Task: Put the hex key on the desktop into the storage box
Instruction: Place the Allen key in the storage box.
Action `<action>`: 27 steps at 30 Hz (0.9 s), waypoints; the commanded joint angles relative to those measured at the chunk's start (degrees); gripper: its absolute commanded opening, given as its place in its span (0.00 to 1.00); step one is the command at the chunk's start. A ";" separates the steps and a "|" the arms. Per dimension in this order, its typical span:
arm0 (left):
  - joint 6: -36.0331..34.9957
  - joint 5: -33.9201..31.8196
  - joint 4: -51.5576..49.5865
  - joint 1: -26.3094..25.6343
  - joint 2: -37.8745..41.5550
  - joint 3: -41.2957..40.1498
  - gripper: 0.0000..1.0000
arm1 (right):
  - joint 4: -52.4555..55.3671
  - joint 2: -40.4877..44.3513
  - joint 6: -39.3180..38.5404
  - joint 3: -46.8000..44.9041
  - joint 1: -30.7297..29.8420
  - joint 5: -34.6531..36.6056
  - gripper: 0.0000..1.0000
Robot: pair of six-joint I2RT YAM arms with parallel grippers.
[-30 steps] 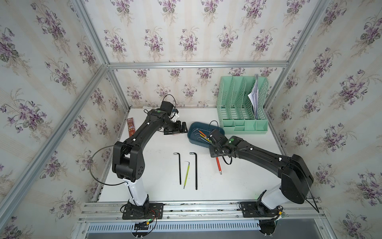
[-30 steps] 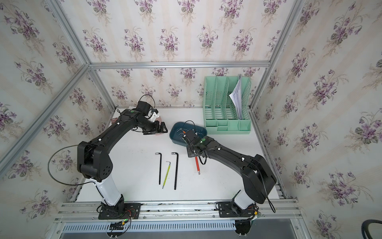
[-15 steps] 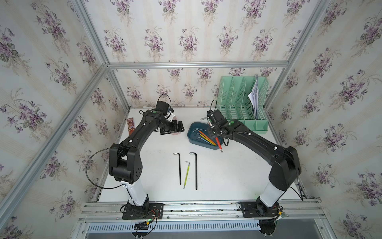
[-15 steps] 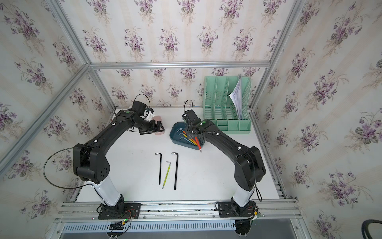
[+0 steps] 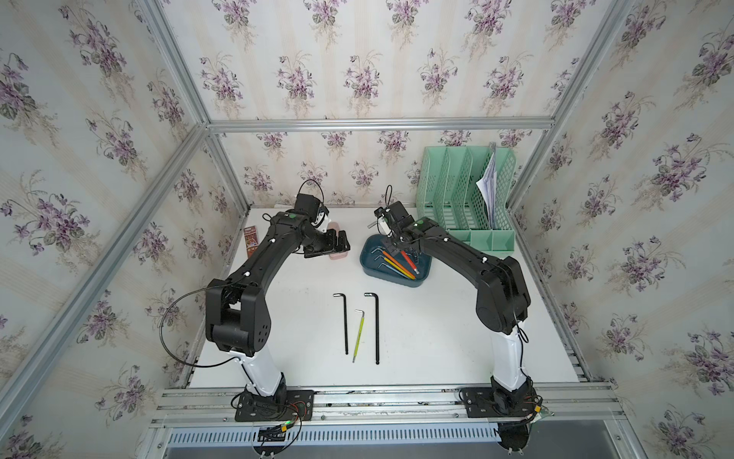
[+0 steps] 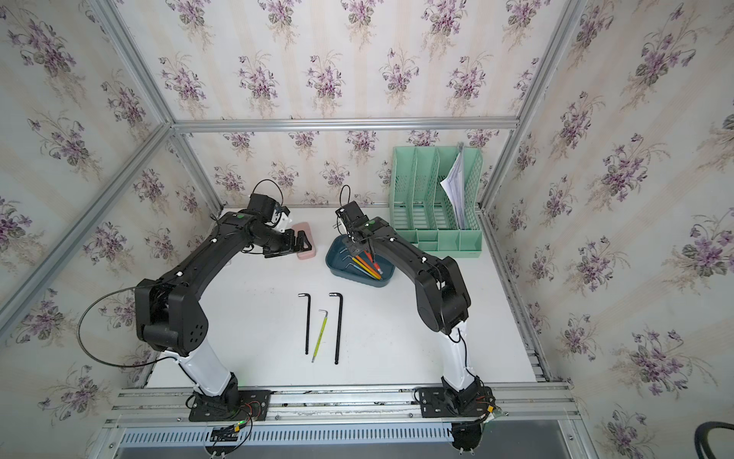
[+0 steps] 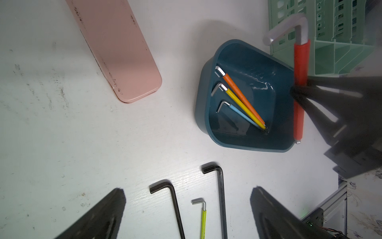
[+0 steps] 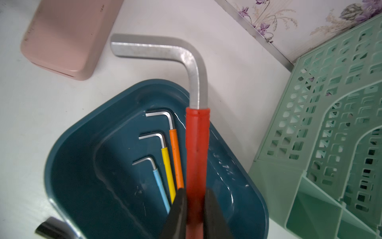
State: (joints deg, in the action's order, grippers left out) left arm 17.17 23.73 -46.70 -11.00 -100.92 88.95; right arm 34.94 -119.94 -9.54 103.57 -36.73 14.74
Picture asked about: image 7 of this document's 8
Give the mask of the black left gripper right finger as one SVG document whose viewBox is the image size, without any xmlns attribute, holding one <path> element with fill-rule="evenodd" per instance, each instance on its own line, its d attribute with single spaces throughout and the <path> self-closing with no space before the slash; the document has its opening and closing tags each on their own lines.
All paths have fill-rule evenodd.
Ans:
<svg viewBox="0 0 382 239">
<path fill-rule="evenodd" d="M 330 239 L 331 234 L 303 223 L 262 187 L 250 197 L 253 216 L 261 239 Z"/>
</svg>

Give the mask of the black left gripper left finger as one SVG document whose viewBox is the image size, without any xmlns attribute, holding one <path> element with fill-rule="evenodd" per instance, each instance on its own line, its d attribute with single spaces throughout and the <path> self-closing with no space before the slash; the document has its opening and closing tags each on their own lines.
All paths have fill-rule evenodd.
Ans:
<svg viewBox="0 0 382 239">
<path fill-rule="evenodd" d="M 115 188 L 57 238 L 116 239 L 125 204 L 123 189 Z"/>
</svg>

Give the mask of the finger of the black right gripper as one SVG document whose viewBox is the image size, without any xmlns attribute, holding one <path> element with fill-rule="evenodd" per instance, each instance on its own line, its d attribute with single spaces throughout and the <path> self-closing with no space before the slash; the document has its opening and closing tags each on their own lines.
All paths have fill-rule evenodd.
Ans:
<svg viewBox="0 0 382 239">
<path fill-rule="evenodd" d="M 309 76 L 308 86 L 323 86 L 333 89 L 358 92 L 371 99 L 382 98 L 382 77 L 319 77 Z"/>
<path fill-rule="evenodd" d="M 318 87 L 304 86 L 293 86 L 290 94 L 309 115 L 325 142 L 330 146 L 334 146 L 339 141 L 336 138 L 337 135 L 344 130 L 349 122 L 355 119 L 357 97 L 322 90 Z M 312 102 L 316 102 L 327 109 L 338 120 L 332 121 Z"/>
</svg>

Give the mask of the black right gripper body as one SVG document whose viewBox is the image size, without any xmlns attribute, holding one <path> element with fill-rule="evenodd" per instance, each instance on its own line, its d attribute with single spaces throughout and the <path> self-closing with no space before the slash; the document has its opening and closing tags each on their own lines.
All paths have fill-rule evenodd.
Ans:
<svg viewBox="0 0 382 239">
<path fill-rule="evenodd" d="M 333 114 L 343 124 L 324 154 L 336 164 L 333 170 L 350 179 L 382 166 L 382 151 L 374 146 L 382 139 L 382 102 L 351 100 Z"/>
</svg>

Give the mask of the red handled hex key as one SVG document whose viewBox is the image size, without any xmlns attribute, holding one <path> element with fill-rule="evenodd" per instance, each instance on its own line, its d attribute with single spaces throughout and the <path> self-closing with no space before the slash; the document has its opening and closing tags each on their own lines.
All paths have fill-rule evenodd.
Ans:
<svg viewBox="0 0 382 239">
<path fill-rule="evenodd" d="M 294 84 L 305 86 L 308 79 L 310 40 L 308 38 L 308 20 L 305 14 L 291 15 L 263 37 L 265 45 L 272 45 L 292 29 L 295 30 L 294 44 Z M 293 104 L 293 137 L 299 144 L 303 136 L 304 109 L 295 101 Z"/>
</svg>

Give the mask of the blue handled hex key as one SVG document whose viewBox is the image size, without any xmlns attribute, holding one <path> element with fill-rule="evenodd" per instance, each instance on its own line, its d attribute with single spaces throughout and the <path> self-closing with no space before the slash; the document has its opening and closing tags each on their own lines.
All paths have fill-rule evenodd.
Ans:
<svg viewBox="0 0 382 239">
<path fill-rule="evenodd" d="M 256 124 L 251 118 L 249 118 L 246 114 L 244 114 L 243 112 L 241 112 L 239 109 L 237 109 L 235 106 L 233 106 L 232 104 L 230 104 L 229 102 L 227 101 L 222 101 L 216 111 L 216 113 L 219 113 L 221 111 L 221 108 L 223 106 L 227 106 L 229 109 L 231 109 L 232 111 L 234 111 L 236 114 L 238 114 L 241 118 L 243 118 L 244 120 L 246 120 L 247 122 L 249 122 L 250 124 L 252 124 L 253 126 L 255 126 L 256 128 L 258 129 L 262 129 L 258 124 Z"/>
</svg>

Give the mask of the yellow handled hex key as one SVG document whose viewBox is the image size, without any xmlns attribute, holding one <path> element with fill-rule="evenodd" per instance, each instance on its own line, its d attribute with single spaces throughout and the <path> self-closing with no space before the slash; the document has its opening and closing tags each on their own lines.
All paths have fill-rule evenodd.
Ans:
<svg viewBox="0 0 382 239">
<path fill-rule="evenodd" d="M 244 105 L 244 103 L 229 89 L 227 88 L 223 83 L 218 83 L 215 88 L 213 89 L 211 96 L 214 96 L 215 93 L 220 89 L 221 91 L 225 92 L 235 103 L 236 105 L 241 109 L 237 109 L 235 106 L 233 106 L 231 103 L 227 101 L 222 101 L 217 109 L 217 113 L 220 112 L 223 105 L 227 105 L 230 109 L 232 109 L 234 112 L 236 112 L 239 116 L 244 118 L 246 121 L 254 125 L 255 127 L 267 131 L 267 128 L 264 123 L 261 123 L 259 119 L 256 118 L 256 116 L 248 109 L 247 106 Z"/>
</svg>

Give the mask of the orange handled hex key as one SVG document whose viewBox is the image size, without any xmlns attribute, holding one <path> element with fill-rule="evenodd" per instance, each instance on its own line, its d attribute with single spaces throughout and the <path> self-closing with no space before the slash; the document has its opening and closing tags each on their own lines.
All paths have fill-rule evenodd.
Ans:
<svg viewBox="0 0 382 239">
<path fill-rule="evenodd" d="M 233 90 L 235 95 L 239 98 L 239 100 L 242 102 L 242 104 L 248 109 L 250 112 L 250 117 L 254 117 L 256 120 L 253 119 L 254 122 L 259 123 L 262 126 L 265 126 L 264 120 L 260 117 L 260 115 L 257 113 L 257 111 L 254 109 L 254 107 L 251 105 L 251 103 L 247 100 L 247 98 L 244 96 L 244 94 L 241 92 L 241 90 L 238 88 L 238 86 L 234 83 L 232 78 L 225 73 L 219 66 L 215 67 L 218 76 L 222 77 L 225 82 L 229 85 L 229 87 Z"/>
</svg>

